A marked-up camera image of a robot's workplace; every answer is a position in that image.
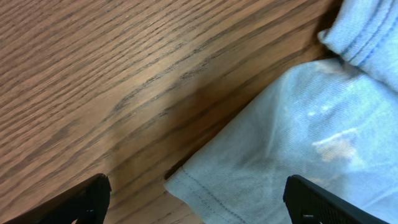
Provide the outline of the light blue printed t-shirt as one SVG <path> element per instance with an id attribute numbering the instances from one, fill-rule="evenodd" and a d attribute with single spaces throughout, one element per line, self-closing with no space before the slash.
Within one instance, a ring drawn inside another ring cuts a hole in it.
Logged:
<path id="1" fill-rule="evenodd" d="M 290 223 L 298 174 L 397 222 L 397 1 L 345 1 L 320 41 L 336 58 L 297 65 L 165 183 L 206 223 Z"/>

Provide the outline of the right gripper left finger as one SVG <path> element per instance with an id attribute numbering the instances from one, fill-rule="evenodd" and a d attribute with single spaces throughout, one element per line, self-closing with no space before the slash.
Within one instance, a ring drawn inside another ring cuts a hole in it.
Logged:
<path id="1" fill-rule="evenodd" d="M 5 224 L 103 224 L 111 194 L 104 174 L 96 174 Z"/>

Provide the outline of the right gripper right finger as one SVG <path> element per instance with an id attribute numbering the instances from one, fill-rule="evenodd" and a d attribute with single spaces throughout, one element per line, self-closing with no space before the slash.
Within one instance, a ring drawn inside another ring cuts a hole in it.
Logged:
<path id="1" fill-rule="evenodd" d="M 283 201 L 293 224 L 387 224 L 300 175 L 287 178 Z"/>

